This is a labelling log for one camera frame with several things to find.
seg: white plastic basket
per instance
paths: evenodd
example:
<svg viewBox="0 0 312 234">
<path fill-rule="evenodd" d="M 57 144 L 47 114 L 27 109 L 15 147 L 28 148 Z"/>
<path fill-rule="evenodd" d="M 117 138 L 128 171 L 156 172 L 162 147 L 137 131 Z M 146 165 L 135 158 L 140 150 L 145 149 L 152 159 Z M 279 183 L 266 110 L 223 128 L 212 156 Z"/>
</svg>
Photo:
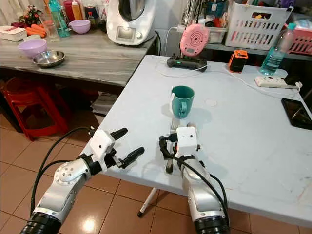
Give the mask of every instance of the white plastic basket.
<svg viewBox="0 0 312 234">
<path fill-rule="evenodd" d="M 225 33 L 228 31 L 228 28 L 215 28 L 215 27 L 207 27 L 207 28 L 209 28 L 210 30 L 207 43 L 221 44 Z"/>
<path fill-rule="evenodd" d="M 225 45 L 269 50 L 292 10 L 293 7 L 250 6 L 230 1 Z M 259 14 L 267 19 L 255 18 Z"/>
</svg>

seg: pink device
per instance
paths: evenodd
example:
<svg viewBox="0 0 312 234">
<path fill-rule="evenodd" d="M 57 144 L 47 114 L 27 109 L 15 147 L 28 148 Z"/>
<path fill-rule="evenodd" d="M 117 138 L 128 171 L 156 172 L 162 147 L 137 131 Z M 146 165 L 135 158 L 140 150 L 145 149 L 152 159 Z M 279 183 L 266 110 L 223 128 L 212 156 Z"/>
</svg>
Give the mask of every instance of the pink device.
<svg viewBox="0 0 312 234">
<path fill-rule="evenodd" d="M 199 23 L 188 26 L 182 36 L 180 49 L 187 56 L 198 55 L 208 42 L 209 29 Z"/>
</svg>

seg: power strip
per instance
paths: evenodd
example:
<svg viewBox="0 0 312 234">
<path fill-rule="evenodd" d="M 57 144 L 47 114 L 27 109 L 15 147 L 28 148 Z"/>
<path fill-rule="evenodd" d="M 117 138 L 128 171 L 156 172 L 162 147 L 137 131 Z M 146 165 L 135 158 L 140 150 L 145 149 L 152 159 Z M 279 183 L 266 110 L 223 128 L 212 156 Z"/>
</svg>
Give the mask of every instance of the power strip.
<svg viewBox="0 0 312 234">
<path fill-rule="evenodd" d="M 284 89 L 297 89 L 295 85 L 288 85 L 282 77 L 256 77 L 256 84 L 259 87 L 270 87 L 270 88 L 284 88 Z"/>
</svg>

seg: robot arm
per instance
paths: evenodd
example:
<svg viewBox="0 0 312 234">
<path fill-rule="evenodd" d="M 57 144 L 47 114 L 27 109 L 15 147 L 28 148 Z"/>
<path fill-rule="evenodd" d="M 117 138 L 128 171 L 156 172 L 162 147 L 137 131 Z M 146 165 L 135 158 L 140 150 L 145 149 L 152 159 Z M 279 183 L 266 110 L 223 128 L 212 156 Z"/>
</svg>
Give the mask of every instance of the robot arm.
<svg viewBox="0 0 312 234">
<path fill-rule="evenodd" d="M 92 154 L 80 155 L 76 160 L 59 166 L 51 186 L 34 209 L 21 234 L 57 234 L 74 205 L 76 194 L 91 176 L 117 165 L 126 168 L 144 153 L 140 147 L 124 160 L 115 156 L 115 140 L 127 133 L 123 128 L 113 133 L 97 130 L 90 140 Z"/>
<path fill-rule="evenodd" d="M 197 233 L 230 233 L 226 208 L 222 206 L 215 191 L 190 169 L 190 167 L 193 168 L 209 181 L 210 174 L 205 170 L 203 163 L 195 157 L 196 151 L 200 148 L 197 145 L 196 129 L 194 127 L 179 127 L 176 133 L 160 137 L 159 145 L 164 157 L 173 158 L 173 155 L 170 156 L 167 150 L 167 140 L 177 142 L 174 157 L 178 159 L 177 167 L 181 171 L 182 187 L 188 194 L 192 221 Z"/>
</svg>

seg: teal mug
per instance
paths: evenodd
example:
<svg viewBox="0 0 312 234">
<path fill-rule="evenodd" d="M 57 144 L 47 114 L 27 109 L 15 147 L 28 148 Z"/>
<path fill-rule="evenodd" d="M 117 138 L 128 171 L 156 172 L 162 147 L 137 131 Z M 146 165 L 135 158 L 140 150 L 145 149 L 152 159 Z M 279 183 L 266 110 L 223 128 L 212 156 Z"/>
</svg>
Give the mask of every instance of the teal mug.
<svg viewBox="0 0 312 234">
<path fill-rule="evenodd" d="M 176 86 L 171 90 L 170 106 L 176 118 L 185 118 L 191 111 L 195 92 L 188 86 Z"/>
</svg>

